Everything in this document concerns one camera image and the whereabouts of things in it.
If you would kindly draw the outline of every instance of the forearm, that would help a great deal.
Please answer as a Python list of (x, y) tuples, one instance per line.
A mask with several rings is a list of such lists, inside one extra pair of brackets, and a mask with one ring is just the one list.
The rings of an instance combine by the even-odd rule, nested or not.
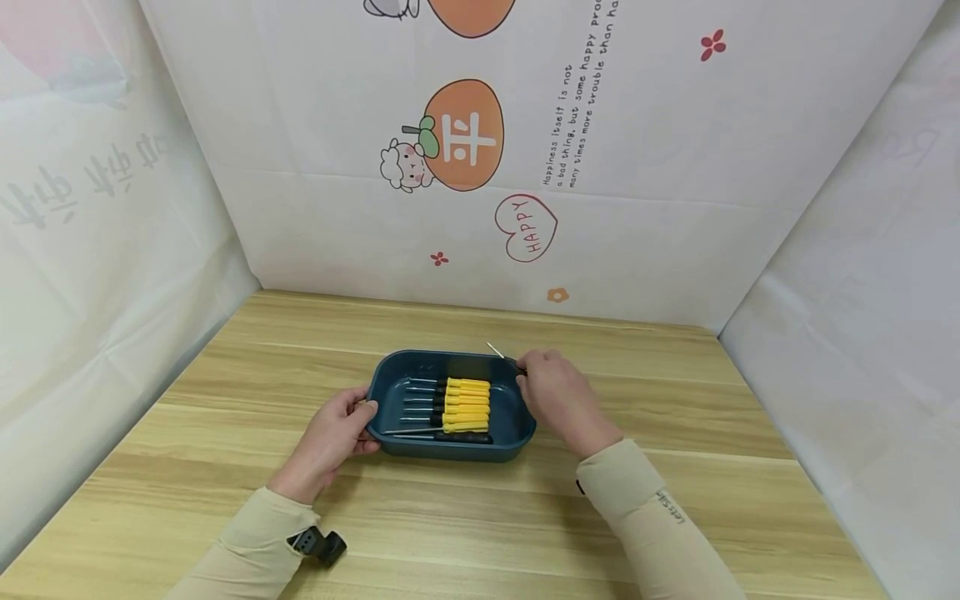
[(301, 560), (286, 539), (316, 519), (309, 506), (257, 490), (166, 600), (276, 600)]
[(644, 600), (746, 597), (633, 441), (624, 440), (587, 458), (577, 476), (623, 543)]

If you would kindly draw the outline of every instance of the wooden table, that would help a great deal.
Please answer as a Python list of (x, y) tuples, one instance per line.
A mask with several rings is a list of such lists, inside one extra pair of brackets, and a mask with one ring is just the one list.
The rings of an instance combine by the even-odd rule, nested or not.
[[(400, 348), (560, 349), (755, 600), (882, 598), (703, 329), (254, 294), (0, 577), (0, 598), (160, 598), (319, 404)], [(287, 598), (636, 598), (617, 540), (541, 428), (505, 465), (348, 462), (317, 509), (349, 544)]]

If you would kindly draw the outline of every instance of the dark blue tray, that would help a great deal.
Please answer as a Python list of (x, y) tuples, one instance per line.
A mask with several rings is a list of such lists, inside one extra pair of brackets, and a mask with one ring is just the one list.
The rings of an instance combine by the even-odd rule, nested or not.
[[(490, 381), (490, 435), (493, 444), (405, 440), (383, 435), (384, 431), (416, 427), (415, 423), (400, 422), (403, 399), (407, 397), (406, 388), (414, 377), (440, 381), (447, 377)], [(379, 403), (379, 409), (367, 429), (380, 441), (384, 452), (395, 456), (505, 463), (520, 453), (537, 428), (537, 422), (527, 410), (516, 385), (516, 369), (499, 356), (491, 354), (434, 350), (394, 352), (377, 365), (368, 397)]]

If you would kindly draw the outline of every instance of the black wrist strap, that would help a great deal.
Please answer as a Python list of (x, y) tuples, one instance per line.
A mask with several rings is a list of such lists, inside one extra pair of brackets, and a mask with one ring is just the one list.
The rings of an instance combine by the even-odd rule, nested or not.
[(337, 532), (331, 531), (325, 538), (316, 525), (311, 525), (298, 534), (290, 536), (287, 538), (287, 543), (304, 557), (317, 557), (325, 566), (333, 566), (347, 550), (347, 543), (337, 535)]
[(317, 556), (318, 550), (324, 547), (324, 542), (324, 536), (316, 525), (311, 525), (308, 529), (287, 538), (290, 547), (303, 556)]

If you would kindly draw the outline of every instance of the orange flower illustration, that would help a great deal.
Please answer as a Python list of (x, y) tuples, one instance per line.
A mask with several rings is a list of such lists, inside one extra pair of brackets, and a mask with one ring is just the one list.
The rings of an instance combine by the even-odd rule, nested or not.
[(565, 288), (555, 287), (552, 290), (547, 291), (546, 298), (551, 302), (556, 302), (557, 304), (567, 301), (570, 299), (570, 295), (566, 292)]

